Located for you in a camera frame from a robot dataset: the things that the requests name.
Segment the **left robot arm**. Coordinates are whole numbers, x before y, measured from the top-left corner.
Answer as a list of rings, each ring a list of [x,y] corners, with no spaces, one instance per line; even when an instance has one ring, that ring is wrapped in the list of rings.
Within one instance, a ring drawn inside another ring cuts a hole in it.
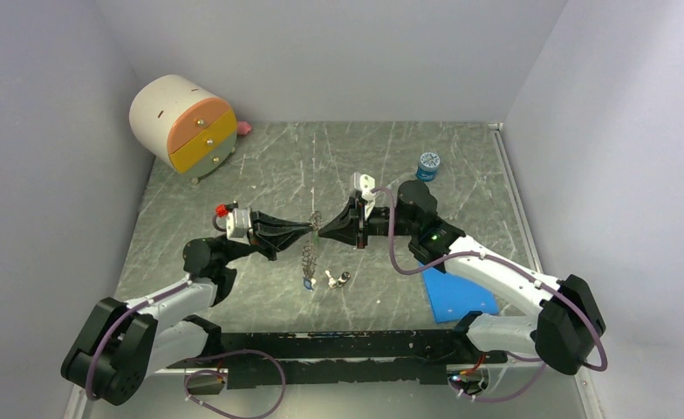
[[[118,406],[154,372],[193,360],[214,365],[224,345],[222,329],[200,312],[230,294],[237,271],[230,263],[258,253],[270,261],[312,233],[310,222],[292,222],[251,209],[233,209],[223,233],[187,242],[184,276],[146,296],[99,301],[65,356],[61,376],[92,400]]]

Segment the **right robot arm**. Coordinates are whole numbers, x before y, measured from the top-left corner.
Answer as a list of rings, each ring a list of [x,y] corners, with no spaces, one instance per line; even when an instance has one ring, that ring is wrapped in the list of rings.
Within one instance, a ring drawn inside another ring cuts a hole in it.
[[[434,268],[467,279],[520,311],[517,317],[467,314],[464,330],[451,340],[460,361],[502,351],[534,354],[566,375],[609,367],[601,341],[606,326],[588,283],[576,275],[559,279],[534,271],[488,249],[439,216],[438,201],[423,181],[406,181],[392,191],[359,175],[347,205],[318,234],[358,249],[371,236],[386,237],[389,260],[400,275]]]

